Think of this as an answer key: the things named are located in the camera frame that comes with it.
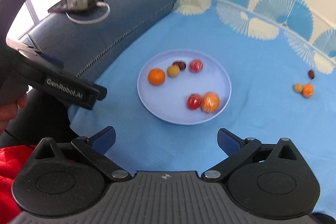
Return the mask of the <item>person's left hand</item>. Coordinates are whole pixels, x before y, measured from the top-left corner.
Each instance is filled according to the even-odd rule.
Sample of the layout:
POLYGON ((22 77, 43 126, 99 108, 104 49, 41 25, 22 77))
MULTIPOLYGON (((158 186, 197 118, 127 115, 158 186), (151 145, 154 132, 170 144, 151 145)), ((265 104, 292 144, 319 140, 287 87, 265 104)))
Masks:
POLYGON ((13 120, 19 109, 24 109, 27 105, 27 94, 9 105, 2 105, 0 107, 0 132, 3 133, 7 128, 9 121, 13 120))

